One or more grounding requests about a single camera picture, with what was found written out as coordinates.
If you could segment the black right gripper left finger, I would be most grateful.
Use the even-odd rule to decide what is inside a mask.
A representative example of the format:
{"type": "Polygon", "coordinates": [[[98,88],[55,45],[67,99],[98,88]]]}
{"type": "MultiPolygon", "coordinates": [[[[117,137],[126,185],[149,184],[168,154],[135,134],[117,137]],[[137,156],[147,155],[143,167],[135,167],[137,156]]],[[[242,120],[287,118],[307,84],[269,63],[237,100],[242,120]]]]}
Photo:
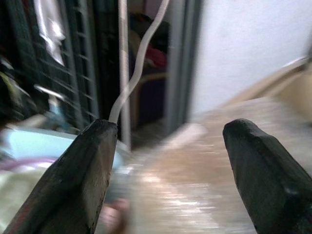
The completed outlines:
{"type": "Polygon", "coordinates": [[[96,119],[45,171],[6,234],[92,234],[109,186],[117,125],[96,119]]]}

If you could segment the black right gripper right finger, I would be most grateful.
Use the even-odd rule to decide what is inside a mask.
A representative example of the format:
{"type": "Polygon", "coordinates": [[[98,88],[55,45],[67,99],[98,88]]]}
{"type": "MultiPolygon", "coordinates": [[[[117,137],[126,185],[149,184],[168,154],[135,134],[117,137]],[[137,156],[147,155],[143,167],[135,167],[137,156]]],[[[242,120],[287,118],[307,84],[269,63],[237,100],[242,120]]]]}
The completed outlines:
{"type": "Polygon", "coordinates": [[[252,121],[225,124],[234,181],[259,234],[312,232],[312,178],[273,136],[252,121]]]}

